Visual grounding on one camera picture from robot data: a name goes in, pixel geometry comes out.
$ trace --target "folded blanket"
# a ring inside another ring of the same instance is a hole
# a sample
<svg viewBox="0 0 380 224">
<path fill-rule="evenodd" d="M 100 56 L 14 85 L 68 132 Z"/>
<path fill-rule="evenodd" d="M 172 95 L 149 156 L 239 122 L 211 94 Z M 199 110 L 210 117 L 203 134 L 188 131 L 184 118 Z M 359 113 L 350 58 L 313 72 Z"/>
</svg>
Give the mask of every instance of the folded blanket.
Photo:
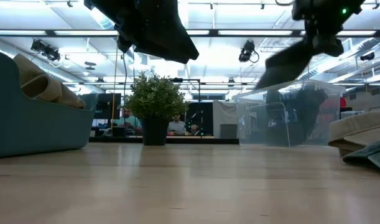
<svg viewBox="0 0 380 224">
<path fill-rule="evenodd" d="M 380 169 L 380 141 L 346 155 L 343 161 L 354 166 Z"/>
<path fill-rule="evenodd" d="M 84 108 L 85 102 L 68 87 L 55 78 L 48 76 L 36 64 L 18 54 L 14 61 L 19 67 L 21 90 L 29 98 L 60 103 L 75 108 Z"/>
<path fill-rule="evenodd" d="M 328 144 L 342 156 L 380 141 L 380 111 L 345 118 L 330 124 Z"/>
</svg>

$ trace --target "green leaves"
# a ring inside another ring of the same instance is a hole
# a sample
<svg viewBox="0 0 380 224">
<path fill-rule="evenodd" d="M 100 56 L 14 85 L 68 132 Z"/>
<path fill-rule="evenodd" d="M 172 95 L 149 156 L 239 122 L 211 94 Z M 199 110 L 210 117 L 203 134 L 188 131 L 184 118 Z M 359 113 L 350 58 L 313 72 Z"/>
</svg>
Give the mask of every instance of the green leaves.
<svg viewBox="0 0 380 224">
<path fill-rule="evenodd" d="M 138 118 L 171 118 L 184 113 L 188 103 L 184 103 L 184 93 L 180 93 L 179 85 L 169 78 L 153 73 L 146 77 L 141 72 L 131 86 L 133 95 L 124 96 L 127 108 Z"/>
</svg>

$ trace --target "transparent acrylic container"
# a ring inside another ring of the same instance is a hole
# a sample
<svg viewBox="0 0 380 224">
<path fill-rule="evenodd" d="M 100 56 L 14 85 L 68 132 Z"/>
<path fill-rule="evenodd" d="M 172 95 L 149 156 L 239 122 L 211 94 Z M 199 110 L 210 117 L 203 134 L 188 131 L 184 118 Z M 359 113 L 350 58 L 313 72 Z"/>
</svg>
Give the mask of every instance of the transparent acrylic container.
<svg viewBox="0 0 380 224">
<path fill-rule="evenodd" d="M 299 80 L 236 95 L 240 145 L 326 145 L 345 88 Z"/>
</svg>

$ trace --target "potted plant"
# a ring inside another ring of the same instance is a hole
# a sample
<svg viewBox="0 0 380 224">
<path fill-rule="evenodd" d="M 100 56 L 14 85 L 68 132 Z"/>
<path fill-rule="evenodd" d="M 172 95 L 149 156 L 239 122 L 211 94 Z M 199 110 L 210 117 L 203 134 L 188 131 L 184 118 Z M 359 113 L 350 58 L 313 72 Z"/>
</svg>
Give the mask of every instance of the potted plant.
<svg viewBox="0 0 380 224">
<path fill-rule="evenodd" d="M 168 77 L 141 72 L 131 85 L 133 94 L 124 103 L 141 120 L 144 145 L 162 146 L 166 143 L 167 127 L 173 116 L 184 113 L 188 103 L 184 93 Z"/>
</svg>

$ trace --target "man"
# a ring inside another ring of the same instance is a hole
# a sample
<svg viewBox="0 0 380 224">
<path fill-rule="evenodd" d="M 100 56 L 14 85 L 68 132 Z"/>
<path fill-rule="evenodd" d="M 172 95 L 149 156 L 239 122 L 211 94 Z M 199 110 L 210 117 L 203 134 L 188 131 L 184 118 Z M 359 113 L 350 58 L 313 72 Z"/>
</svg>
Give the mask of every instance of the man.
<svg viewBox="0 0 380 224">
<path fill-rule="evenodd" d="M 118 126 L 124 126 L 127 129 L 132 130 L 134 133 L 141 133 L 141 123 L 139 118 L 132 115 L 131 111 L 127 108 L 123 109 L 121 119 L 115 121 Z"/>
<path fill-rule="evenodd" d="M 173 121 L 169 123 L 167 131 L 173 132 L 175 135 L 184 135 L 186 132 L 185 123 L 180 120 L 180 115 L 176 115 L 172 119 Z"/>
</svg>

